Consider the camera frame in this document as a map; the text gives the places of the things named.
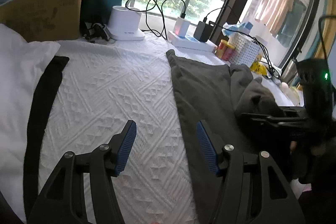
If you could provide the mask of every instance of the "bed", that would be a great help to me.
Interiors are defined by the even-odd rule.
[[[140,42],[58,41],[56,55],[69,57],[41,148],[39,190],[66,151],[91,152],[127,120],[137,124],[124,172],[113,178],[125,223],[198,223],[184,142],[165,53],[210,65],[214,54],[175,48],[146,34]],[[292,105],[263,80],[278,105]],[[95,223],[89,177],[84,177],[88,220]]]

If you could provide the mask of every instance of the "silver bolt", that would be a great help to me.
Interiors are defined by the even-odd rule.
[[[231,145],[231,144],[227,144],[226,146],[224,146],[224,148],[225,148],[225,150],[227,150],[227,151],[232,151],[232,150],[234,150],[234,147],[233,147],[233,145]]]
[[[64,158],[69,159],[69,158],[71,158],[73,155],[74,155],[73,152],[68,151],[68,152],[65,152],[65,153],[64,153]]]
[[[99,149],[100,149],[101,151],[108,150],[108,148],[109,148],[109,145],[106,144],[106,143],[102,144],[102,145],[99,147]]]
[[[262,151],[260,154],[263,158],[268,158],[269,157],[269,153],[266,152],[266,151]]]

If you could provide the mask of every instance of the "white basket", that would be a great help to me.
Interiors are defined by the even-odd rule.
[[[253,43],[251,38],[240,33],[234,33],[229,43],[236,47],[232,56],[229,58],[229,62],[236,65],[245,64],[251,67],[259,54],[260,46]]]

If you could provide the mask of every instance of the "black fabric strip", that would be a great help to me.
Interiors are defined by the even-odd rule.
[[[38,196],[42,140],[53,102],[63,79],[62,71],[68,61],[68,57],[55,56],[46,67],[34,92],[27,126],[27,148],[23,168],[23,196],[26,219],[29,218]]]

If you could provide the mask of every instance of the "ribbed blue pad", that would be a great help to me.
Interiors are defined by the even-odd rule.
[[[217,175],[219,173],[217,155],[201,122],[197,123],[197,138],[209,170]]]
[[[117,164],[115,167],[117,176],[125,169],[136,135],[137,125],[135,122],[133,122],[126,133],[126,136],[117,154]]]

